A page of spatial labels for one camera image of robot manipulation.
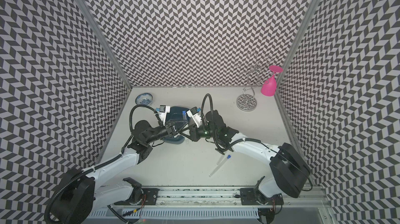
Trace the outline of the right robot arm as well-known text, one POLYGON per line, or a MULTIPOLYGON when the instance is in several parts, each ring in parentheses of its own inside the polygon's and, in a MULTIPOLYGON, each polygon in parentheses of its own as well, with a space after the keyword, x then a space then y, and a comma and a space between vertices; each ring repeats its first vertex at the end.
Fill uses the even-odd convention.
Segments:
POLYGON ((241 153, 268 167, 267 175, 262 176, 253 188, 256 203, 276 202, 282 194, 298 198, 304 191, 310 179, 310 168, 291 144, 271 145, 250 138, 227 127, 216 110, 203 115, 197 108, 192 108, 185 115, 189 123, 180 132, 184 137, 194 142, 211 138, 220 154, 227 151, 241 153))

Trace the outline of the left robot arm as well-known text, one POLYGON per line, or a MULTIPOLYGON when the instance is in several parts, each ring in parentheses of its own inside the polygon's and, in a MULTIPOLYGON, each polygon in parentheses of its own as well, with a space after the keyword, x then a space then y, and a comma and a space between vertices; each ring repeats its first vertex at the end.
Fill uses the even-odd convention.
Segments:
POLYGON ((136 123, 127 142, 114 158, 87 169, 71 169, 64 174, 47 203, 47 224, 80 224, 94 210, 117 202, 134 205, 145 202, 141 183, 128 177, 107 184, 123 171, 143 162, 153 150, 152 143, 175 137, 187 125, 185 120, 169 120, 153 128, 146 120, 136 123))

